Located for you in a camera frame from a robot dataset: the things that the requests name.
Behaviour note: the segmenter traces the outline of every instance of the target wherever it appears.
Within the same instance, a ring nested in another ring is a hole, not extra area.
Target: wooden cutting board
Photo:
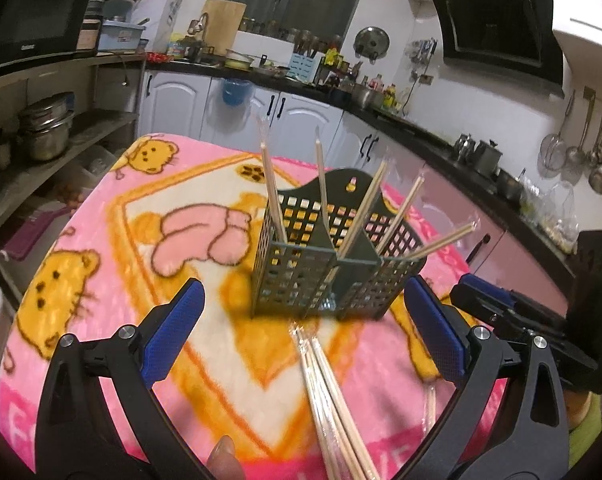
[[[245,4],[228,0],[206,0],[203,12],[207,12],[209,22],[206,31],[206,44],[215,48],[215,54],[225,56],[225,51],[232,49],[236,31],[245,12]]]

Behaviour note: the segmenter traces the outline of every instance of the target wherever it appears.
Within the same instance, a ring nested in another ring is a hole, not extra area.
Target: black range hood
[[[553,0],[432,0],[446,64],[513,76],[562,94],[563,54]]]

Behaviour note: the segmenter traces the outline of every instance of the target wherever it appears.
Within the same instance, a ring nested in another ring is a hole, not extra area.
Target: tablecloth
[[[300,186],[314,166],[274,159],[277,186]],[[266,205],[259,156],[168,134],[142,137],[105,175],[51,248],[17,313],[0,372],[0,430],[31,468],[36,412],[57,340],[111,336],[167,303],[191,276],[204,313],[169,377],[154,391],[187,444],[205,459],[230,435],[248,479],[324,478],[288,323],[250,319],[250,275]],[[401,201],[384,189],[391,208]],[[425,240],[436,233],[412,208]],[[428,257],[422,275],[446,295],[467,272],[453,248]],[[424,384],[433,368],[400,296],[379,322],[308,322],[334,368],[373,460],[390,478],[423,439]],[[437,412],[454,387],[433,383]],[[116,399],[104,393],[126,450],[143,458]],[[485,438],[498,384],[468,452]]]

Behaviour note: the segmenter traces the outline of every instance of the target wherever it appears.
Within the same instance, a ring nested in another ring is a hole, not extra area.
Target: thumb
[[[227,435],[217,442],[206,465],[217,480],[245,480],[245,473],[235,457],[235,443]]]

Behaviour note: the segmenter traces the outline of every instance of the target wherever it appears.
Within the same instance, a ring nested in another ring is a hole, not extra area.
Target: screw
[[[474,336],[477,339],[480,339],[482,341],[485,341],[486,339],[490,338],[490,331],[484,326],[475,326],[472,332],[474,332]]]
[[[534,338],[534,344],[539,348],[545,348],[547,346],[547,341],[545,340],[545,337],[538,335]]]
[[[135,328],[132,325],[124,325],[119,329],[119,337],[121,339],[130,339],[135,335]]]
[[[72,334],[62,335],[61,339],[59,339],[59,344],[63,347],[70,346],[73,342],[75,342],[75,336]]]

